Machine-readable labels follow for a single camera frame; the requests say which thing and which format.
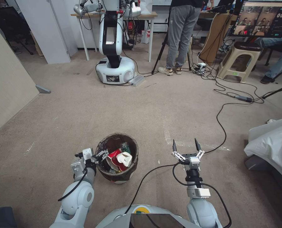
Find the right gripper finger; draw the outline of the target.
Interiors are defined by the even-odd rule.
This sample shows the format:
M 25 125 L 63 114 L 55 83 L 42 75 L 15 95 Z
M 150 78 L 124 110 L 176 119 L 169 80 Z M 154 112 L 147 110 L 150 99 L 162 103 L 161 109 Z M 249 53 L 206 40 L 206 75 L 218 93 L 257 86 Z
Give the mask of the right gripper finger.
M 173 152 L 172 155 L 179 161 L 180 164 L 186 164 L 186 157 L 177 152 L 175 140 L 173 139 Z
M 197 139 L 195 138 L 194 140 L 195 140 L 195 146 L 196 146 L 196 150 L 197 150 L 196 157 L 200 160 L 202 158 L 202 156 L 204 155 L 205 151 L 201 149 L 201 145 L 197 141 Z

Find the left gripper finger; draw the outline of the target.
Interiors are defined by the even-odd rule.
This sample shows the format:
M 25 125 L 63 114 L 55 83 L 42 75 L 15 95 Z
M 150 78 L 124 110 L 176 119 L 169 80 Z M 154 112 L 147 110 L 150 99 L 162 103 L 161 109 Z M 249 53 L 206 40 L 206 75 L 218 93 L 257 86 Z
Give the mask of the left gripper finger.
M 96 155 L 94 155 L 94 157 L 96 159 L 106 159 L 109 155 L 109 152 L 108 150 L 103 150 L 103 151 L 100 151 L 99 153 L 97 153 Z
M 99 164 L 103 160 L 105 160 L 107 157 L 108 157 L 108 154 L 96 154 L 91 157 L 91 162 L 95 164 Z

